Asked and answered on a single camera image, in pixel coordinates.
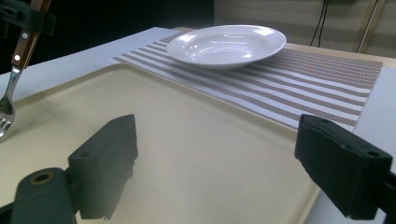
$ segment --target table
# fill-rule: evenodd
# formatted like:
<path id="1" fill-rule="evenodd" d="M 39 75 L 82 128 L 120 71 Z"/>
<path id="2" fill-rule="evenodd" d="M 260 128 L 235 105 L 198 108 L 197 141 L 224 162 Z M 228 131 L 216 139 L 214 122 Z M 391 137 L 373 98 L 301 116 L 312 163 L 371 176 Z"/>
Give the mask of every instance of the table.
<path id="1" fill-rule="evenodd" d="M 14 100 L 22 99 L 36 92 L 49 89 L 106 67 L 110 65 L 107 60 L 112 57 L 146 46 L 155 40 L 176 34 L 177 32 L 177 30 L 151 28 L 147 31 L 129 35 L 93 49 L 87 49 L 49 62 L 30 66 L 23 72 L 15 90 Z M 353 133 L 382 148 L 393 157 L 396 156 L 396 139 L 393 136 L 393 127 L 396 126 L 396 119 L 393 117 L 393 112 L 396 111 L 396 103 L 393 103 L 394 101 L 391 100 L 396 99 L 396 89 L 394 88 L 396 86 L 396 59 L 318 49 L 294 44 L 288 44 L 286 48 L 382 62 L 384 67 L 375 83 L 373 91 L 370 93 Z M 7 81 L 8 75 L 0 76 L 0 92 L 5 90 Z M 392 166 L 392 171 L 396 171 L 395 164 Z M 377 218 L 374 221 L 369 221 L 369 223 L 382 223 L 383 217 L 384 214 L 380 212 Z M 320 193 L 306 221 L 307 224 L 355 222 L 344 218 L 324 193 Z"/>

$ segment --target hole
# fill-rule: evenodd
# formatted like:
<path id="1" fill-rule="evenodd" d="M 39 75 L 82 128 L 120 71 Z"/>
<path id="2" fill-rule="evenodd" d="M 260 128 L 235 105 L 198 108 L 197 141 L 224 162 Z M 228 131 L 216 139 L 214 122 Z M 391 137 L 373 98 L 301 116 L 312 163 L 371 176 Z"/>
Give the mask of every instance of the hole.
<path id="1" fill-rule="evenodd" d="M 48 178 L 50 178 L 50 175 L 48 175 L 48 174 L 43 174 L 43 175 L 40 175 L 40 176 L 36 177 L 33 181 L 35 181 L 35 182 L 42 182 L 42 181 L 44 181 L 44 180 L 46 180 L 46 179 L 48 179 Z"/>
<path id="2" fill-rule="evenodd" d="M 376 152 L 373 152 L 373 151 L 369 151 L 369 152 L 367 152 L 370 156 L 372 156 L 372 157 L 379 157 L 379 154 L 378 153 L 376 153 Z"/>
<path id="3" fill-rule="evenodd" d="M 53 178 L 53 173 L 50 172 L 41 173 L 32 177 L 32 179 L 30 179 L 30 183 L 32 185 L 41 185 L 49 182 L 52 178 Z"/>
<path id="4" fill-rule="evenodd" d="M 83 157 L 83 158 L 87 158 L 87 157 L 90 157 L 91 156 L 91 152 L 83 152 L 83 153 L 81 153 L 81 157 Z"/>

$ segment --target dark background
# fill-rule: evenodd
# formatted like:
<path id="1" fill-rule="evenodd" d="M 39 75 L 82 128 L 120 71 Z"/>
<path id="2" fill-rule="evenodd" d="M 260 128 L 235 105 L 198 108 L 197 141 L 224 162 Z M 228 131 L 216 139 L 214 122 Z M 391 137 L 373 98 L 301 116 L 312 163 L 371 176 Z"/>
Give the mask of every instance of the dark background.
<path id="1" fill-rule="evenodd" d="M 52 0 L 53 36 L 41 35 L 30 65 L 89 49 L 151 27 L 204 28 L 213 25 L 214 0 Z M 11 69 L 21 29 L 10 24 L 0 37 L 0 74 Z"/>

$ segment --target metal bracket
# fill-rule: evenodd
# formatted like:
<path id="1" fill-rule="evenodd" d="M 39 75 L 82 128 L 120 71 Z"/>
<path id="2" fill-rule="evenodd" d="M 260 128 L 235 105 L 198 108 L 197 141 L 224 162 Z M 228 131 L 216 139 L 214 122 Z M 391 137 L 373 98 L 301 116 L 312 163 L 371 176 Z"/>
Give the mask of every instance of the metal bracket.
<path id="1" fill-rule="evenodd" d="M 0 0 L 0 36 L 7 37 L 8 24 L 28 32 L 52 35 L 55 16 L 34 9 L 19 0 Z"/>

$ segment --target tray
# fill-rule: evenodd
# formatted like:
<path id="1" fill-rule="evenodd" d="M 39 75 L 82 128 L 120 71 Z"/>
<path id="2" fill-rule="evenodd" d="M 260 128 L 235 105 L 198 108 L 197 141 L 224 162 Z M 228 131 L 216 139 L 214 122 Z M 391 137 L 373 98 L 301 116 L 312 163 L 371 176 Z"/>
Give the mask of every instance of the tray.
<path id="1" fill-rule="evenodd" d="M 65 169 L 74 150 L 126 114 L 136 117 L 139 157 L 106 223 L 303 223 L 318 195 L 294 159 L 294 130 L 131 65 L 40 92 L 17 111 L 0 143 L 0 205 L 26 175 Z"/>

